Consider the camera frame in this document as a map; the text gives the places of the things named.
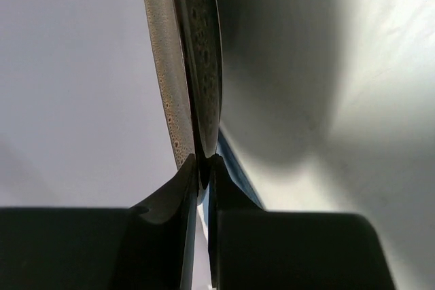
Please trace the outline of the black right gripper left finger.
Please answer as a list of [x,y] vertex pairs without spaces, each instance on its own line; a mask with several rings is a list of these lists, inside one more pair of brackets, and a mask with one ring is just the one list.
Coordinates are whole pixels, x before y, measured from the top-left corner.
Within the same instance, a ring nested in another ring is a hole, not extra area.
[[1,210],[2,289],[190,289],[198,171],[129,209]]

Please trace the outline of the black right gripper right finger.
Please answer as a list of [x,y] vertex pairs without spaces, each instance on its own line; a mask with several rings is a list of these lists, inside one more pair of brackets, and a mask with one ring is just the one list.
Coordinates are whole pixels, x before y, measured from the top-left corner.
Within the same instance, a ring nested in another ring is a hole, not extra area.
[[217,289],[394,289],[379,237],[359,214],[261,209],[209,159],[209,257]]

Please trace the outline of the dark round plate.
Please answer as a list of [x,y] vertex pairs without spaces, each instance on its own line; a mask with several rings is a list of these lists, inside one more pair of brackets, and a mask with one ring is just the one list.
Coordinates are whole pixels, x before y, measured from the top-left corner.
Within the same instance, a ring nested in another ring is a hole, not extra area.
[[216,0],[144,0],[177,166],[193,154],[207,189],[222,110],[222,40]]

